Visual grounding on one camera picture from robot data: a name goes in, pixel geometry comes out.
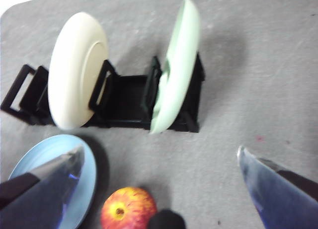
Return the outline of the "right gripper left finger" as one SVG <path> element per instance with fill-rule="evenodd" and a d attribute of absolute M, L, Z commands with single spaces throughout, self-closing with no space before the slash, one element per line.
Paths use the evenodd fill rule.
<path fill-rule="evenodd" d="M 57 229 L 79 183 L 82 146 L 0 184 L 2 229 Z"/>

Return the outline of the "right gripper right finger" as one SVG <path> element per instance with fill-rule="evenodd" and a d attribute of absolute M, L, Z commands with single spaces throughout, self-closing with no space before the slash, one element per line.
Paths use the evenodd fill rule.
<path fill-rule="evenodd" d="M 316 229 L 318 184 L 240 146 L 238 164 L 267 229 Z"/>

